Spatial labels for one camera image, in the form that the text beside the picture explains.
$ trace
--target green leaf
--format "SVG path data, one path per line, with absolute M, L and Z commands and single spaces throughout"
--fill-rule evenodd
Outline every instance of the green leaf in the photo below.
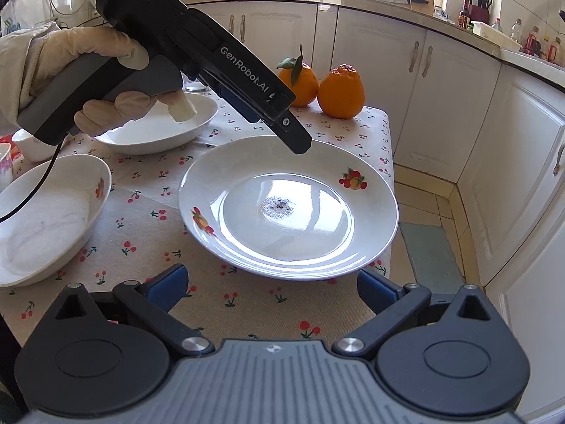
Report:
M 296 81 L 298 81 L 298 77 L 300 76 L 300 72 L 302 71 L 302 60 L 304 56 L 302 55 L 302 45 L 300 45 L 300 55 L 298 59 L 296 59 L 295 66 L 292 69 L 292 73 L 290 73 L 290 85 L 294 86 Z
M 296 64 L 296 58 L 286 58 L 285 60 L 279 62 L 277 68 L 283 68 L 285 70 L 290 70 L 294 68 Z

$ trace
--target gray ribbed surface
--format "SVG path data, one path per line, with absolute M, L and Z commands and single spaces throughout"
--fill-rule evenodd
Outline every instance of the gray ribbed surface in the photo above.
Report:
M 278 352 L 272 352 L 273 345 Z M 33 412 L 24 424 L 73 422 Z M 226 341 L 216 354 L 184 359 L 136 408 L 100 424 L 427 424 L 394 402 L 367 365 L 329 354 L 320 341 Z M 484 421 L 517 424 L 512 415 Z

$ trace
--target tile floor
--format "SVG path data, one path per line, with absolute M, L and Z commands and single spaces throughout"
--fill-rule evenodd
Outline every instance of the tile floor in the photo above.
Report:
M 480 285 L 475 246 L 457 186 L 397 165 L 394 174 L 400 221 L 443 226 L 461 275 L 467 283 Z M 398 285 L 416 282 L 400 230 L 392 244 L 391 280 Z

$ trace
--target table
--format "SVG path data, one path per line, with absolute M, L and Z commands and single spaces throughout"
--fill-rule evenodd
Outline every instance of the table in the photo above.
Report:
M 186 296 L 171 314 L 214 343 L 222 338 L 323 338 L 332 343 L 374 314 L 357 296 L 357 273 L 317 282 L 258 276 L 222 262 L 187 232 L 177 209 L 186 169 L 211 147 L 251 135 L 269 135 L 248 123 L 225 100 L 200 137 L 163 154 L 123 156 L 81 134 L 62 155 L 93 154 L 109 165 L 112 187 L 94 234 L 61 270 L 28 287 L 0 289 L 0 314 L 20 343 L 70 282 L 89 291 L 108 291 L 128 279 L 144 282 L 176 262 L 190 272 Z M 363 158 L 394 185 L 388 116 L 364 107 L 353 120 L 323 114 L 317 102 L 292 110 L 316 140 Z M 19 157 L 15 176 L 33 167 Z M 390 248 L 371 266 L 388 276 Z

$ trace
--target plate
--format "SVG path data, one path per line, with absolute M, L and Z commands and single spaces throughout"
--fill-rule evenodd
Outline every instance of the plate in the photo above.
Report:
M 181 181 L 179 208 L 210 252 L 290 280 L 357 271 L 381 255 L 398 226 L 391 188 L 365 161 L 318 141 L 295 155 L 275 136 L 198 158 Z
M 31 192 L 48 165 L 31 169 L 0 193 L 0 215 Z M 34 284 L 67 264 L 90 238 L 111 185 L 100 158 L 58 158 L 35 196 L 0 223 L 0 287 Z
M 187 121 L 177 123 L 165 104 L 157 102 L 149 113 L 122 127 L 95 137 L 112 147 L 117 153 L 145 155 L 162 153 L 198 137 L 204 126 L 216 115 L 218 104 L 210 97 L 185 93 L 194 104 L 197 114 Z

